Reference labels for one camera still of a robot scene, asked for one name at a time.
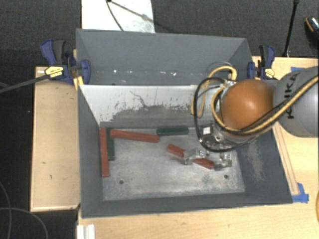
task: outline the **red block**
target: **red block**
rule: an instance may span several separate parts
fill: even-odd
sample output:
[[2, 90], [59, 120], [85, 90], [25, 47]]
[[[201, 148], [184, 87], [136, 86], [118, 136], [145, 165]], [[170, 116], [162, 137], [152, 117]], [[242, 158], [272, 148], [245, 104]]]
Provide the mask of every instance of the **red block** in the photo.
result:
[[[178, 157], [184, 158], [184, 151], [185, 150], [180, 148], [180, 147], [177, 147], [173, 144], [169, 144], [167, 146], [166, 151], [173, 154], [173, 155], [176, 155]], [[206, 167], [208, 169], [214, 168], [214, 162], [211, 160], [208, 160], [206, 158], [197, 158], [197, 159], [194, 159], [193, 162], [197, 165], [201, 165], [201, 166]]]
[[101, 173], [102, 177], [109, 176], [109, 158], [106, 138], [106, 128], [100, 128]]
[[131, 132], [131, 131], [117, 130], [117, 129], [112, 129], [110, 131], [110, 137], [118, 138], [118, 139], [133, 140], [133, 141], [153, 142], [153, 143], [157, 143], [160, 141], [160, 137], [156, 134], [137, 133], [137, 132]]

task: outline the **gray bin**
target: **gray bin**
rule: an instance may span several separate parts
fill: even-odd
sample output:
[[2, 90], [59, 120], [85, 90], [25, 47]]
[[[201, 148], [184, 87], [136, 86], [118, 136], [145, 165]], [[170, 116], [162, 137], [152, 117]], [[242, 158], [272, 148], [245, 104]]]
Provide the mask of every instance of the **gray bin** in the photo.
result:
[[[246, 39], [82, 29], [76, 38], [78, 60], [92, 67], [90, 84], [78, 91], [83, 218], [292, 202], [271, 131], [232, 152], [233, 166], [223, 171], [186, 166], [164, 150], [168, 143], [197, 146], [194, 85], [219, 62], [231, 63], [245, 79], [251, 61]], [[101, 177], [100, 126], [154, 132], [174, 123], [190, 134], [156, 146], [116, 140], [110, 177]]]

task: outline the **yellow cable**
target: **yellow cable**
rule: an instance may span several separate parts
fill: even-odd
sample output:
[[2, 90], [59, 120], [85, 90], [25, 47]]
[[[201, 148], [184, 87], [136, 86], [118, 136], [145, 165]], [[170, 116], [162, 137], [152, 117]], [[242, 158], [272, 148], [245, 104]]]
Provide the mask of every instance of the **yellow cable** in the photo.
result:
[[[230, 70], [231, 71], [231, 77], [230, 79], [232, 81], [235, 81], [237, 79], [237, 71], [235, 68], [231, 67], [231, 66], [220, 66], [216, 69], [214, 69], [209, 75], [208, 75], [208, 78], [212, 77], [215, 73], [217, 73], [218, 71], [221, 71], [221, 70]], [[216, 80], [212, 80], [212, 81], [208, 81], [206, 82], [205, 84], [202, 85], [201, 89], [204, 88], [204, 94], [203, 94], [203, 101], [201, 102], [201, 107], [200, 107], [200, 110], [199, 112], [197, 113], [197, 116], [200, 117], [202, 116], [203, 112], [204, 112], [204, 105], [205, 105], [205, 98], [206, 98], [206, 91], [207, 91], [207, 88], [208, 88], [208, 85], [211, 84], [212, 82], [215, 82]], [[194, 115], [194, 107], [193, 107], [193, 104], [194, 104], [194, 98], [192, 99], [191, 101], [191, 114]]]
[[[258, 131], [259, 129], [261, 128], [264, 128], [264, 127], [267, 127], [269, 126], [273, 121], [275, 121], [279, 116], [281, 116], [285, 111], [286, 109], [288, 109], [291, 105], [293, 105], [297, 100], [298, 98], [303, 95], [309, 88], [311, 88], [315, 83], [318, 82], [318, 76], [312, 78], [311, 81], [309, 81], [306, 85], [304, 85], [299, 91], [298, 93], [293, 97], [291, 98], [282, 108], [280, 108], [273, 116], [271, 116], [269, 119], [267, 119], [265, 122], [259, 124], [258, 126], [252, 128], [252, 129], [249, 129], [247, 131], [242, 131], [241, 133], [242, 134], [250, 134], [250, 133], [254, 133], [256, 131]], [[216, 121], [218, 121], [218, 123], [221, 125], [221, 127], [225, 128], [226, 130], [228, 131], [232, 131], [232, 132], [239, 132], [241, 131], [241, 129], [235, 129], [235, 128], [231, 128], [231, 127], [227, 127], [223, 121], [218, 117], [216, 111], [215, 111], [215, 106], [214, 106], [214, 103], [215, 103], [215, 100], [217, 98], [217, 96], [219, 95], [219, 93], [221, 91], [223, 91], [225, 89], [225, 85], [223, 85], [213, 96], [212, 100], [211, 100], [211, 111], [212, 111], [212, 114], [213, 114], [213, 117]]]

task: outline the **white paper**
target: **white paper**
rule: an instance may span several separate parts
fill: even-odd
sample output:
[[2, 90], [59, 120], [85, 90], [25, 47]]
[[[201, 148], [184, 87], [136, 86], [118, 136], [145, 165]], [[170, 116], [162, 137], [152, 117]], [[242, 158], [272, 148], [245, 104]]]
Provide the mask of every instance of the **white paper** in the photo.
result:
[[[124, 31], [155, 33], [151, 0], [112, 0], [109, 6]], [[105, 0], [82, 0], [82, 28], [120, 31]]]

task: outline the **black floor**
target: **black floor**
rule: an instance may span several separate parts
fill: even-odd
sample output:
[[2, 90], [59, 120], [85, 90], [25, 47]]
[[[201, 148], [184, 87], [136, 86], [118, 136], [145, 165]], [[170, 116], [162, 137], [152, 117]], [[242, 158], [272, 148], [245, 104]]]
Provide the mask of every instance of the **black floor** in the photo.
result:
[[[293, 0], [152, 0], [156, 32], [245, 37], [253, 55], [269, 44], [284, 51]], [[305, 35], [306, 16], [318, 17], [318, 0], [300, 0], [291, 36], [290, 56], [317, 57], [318, 42]], [[15, 84], [33, 77], [45, 63], [39, 45], [50, 38], [75, 47], [81, 26], [81, 0], [0, 0], [0, 82]], [[11, 205], [28, 210], [32, 149], [32, 87], [0, 94], [0, 181]], [[0, 193], [0, 208], [6, 207]], [[34, 217], [13, 211], [11, 238], [45, 238]], [[39, 215], [49, 238], [73, 238], [76, 215]], [[0, 210], [0, 239], [6, 238], [8, 211]]]

